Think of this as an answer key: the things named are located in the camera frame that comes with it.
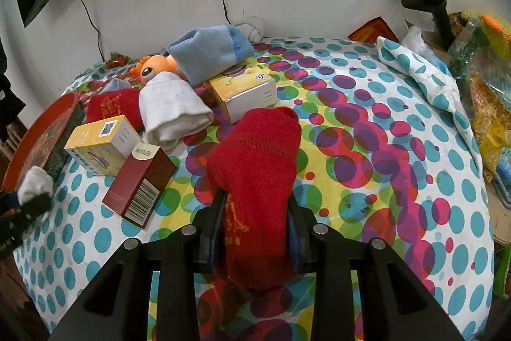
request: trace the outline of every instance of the orange toy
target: orange toy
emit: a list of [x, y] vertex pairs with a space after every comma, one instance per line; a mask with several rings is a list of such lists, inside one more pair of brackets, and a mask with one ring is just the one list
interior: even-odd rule
[[183, 80], [186, 80], [186, 77], [183, 75], [176, 60], [173, 59], [172, 56], [143, 57], [136, 64], [136, 67], [129, 70], [133, 77], [140, 77], [140, 81], [143, 86], [145, 86], [149, 80], [154, 79], [154, 77], [162, 71], [176, 73]]

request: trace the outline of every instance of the polka dot tablecloth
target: polka dot tablecloth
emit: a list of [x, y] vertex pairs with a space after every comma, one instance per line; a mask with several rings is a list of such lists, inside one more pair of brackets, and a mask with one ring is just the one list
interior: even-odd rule
[[[293, 192], [319, 222], [345, 237], [385, 239], [469, 339], [484, 328], [492, 298], [492, 225], [481, 160], [454, 81], [388, 40], [377, 45], [323, 38], [267, 39], [251, 63], [267, 66], [280, 106], [302, 126]], [[126, 68], [89, 69], [67, 89]], [[208, 154], [232, 129], [215, 108], [208, 129], [172, 152], [178, 166], [146, 230], [101, 205], [113, 177], [94, 177], [71, 158], [57, 180], [51, 212], [15, 259], [50, 330], [127, 238], [162, 239], [211, 202]], [[306, 340], [314, 275], [261, 294], [195, 275], [202, 340]], [[152, 285], [148, 340], [155, 337], [158, 275]], [[354, 282], [355, 327], [363, 338]]]

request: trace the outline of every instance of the maroon box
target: maroon box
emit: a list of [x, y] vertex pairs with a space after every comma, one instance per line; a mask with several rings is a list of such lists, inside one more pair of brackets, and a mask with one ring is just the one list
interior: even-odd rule
[[162, 148], [139, 142], [113, 180], [103, 204], [144, 229], [175, 170]]

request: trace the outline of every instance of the qr code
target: qr code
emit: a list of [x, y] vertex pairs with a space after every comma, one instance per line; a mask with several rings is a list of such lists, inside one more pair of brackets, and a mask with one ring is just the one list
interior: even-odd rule
[[105, 125], [103, 126], [103, 129], [101, 130], [101, 133], [99, 134], [100, 137], [101, 136], [108, 136], [113, 127], [116, 125], [117, 121], [116, 120], [113, 120], [113, 121], [108, 121], [107, 123], [105, 123]]

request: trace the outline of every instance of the yellow packaging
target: yellow packaging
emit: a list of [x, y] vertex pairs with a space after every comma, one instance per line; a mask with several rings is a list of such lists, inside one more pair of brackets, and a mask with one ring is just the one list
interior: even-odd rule
[[110, 117], [73, 130], [65, 150], [94, 175], [117, 175], [140, 137], [126, 116]]
[[277, 103], [275, 80], [260, 65], [244, 61], [210, 80], [213, 93], [231, 123], [257, 108]]

